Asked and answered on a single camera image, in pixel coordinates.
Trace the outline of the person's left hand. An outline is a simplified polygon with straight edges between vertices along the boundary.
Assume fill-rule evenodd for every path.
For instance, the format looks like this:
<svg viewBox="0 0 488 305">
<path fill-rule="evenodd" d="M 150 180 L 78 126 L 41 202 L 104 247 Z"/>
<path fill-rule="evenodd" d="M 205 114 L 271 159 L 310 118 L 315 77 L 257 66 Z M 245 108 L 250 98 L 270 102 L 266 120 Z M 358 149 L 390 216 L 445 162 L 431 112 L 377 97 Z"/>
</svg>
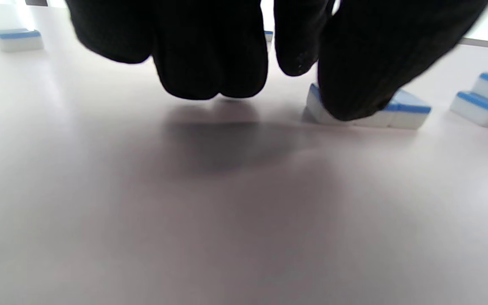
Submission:
<svg viewBox="0 0 488 305">
<path fill-rule="evenodd" d="M 138 64 L 153 58 L 178 98 L 250 98 L 269 69 L 259 0 L 68 0 L 89 50 Z M 488 0 L 275 0 L 277 64 L 290 77 L 314 64 L 324 108 L 366 118 L 451 51 Z"/>
</svg>

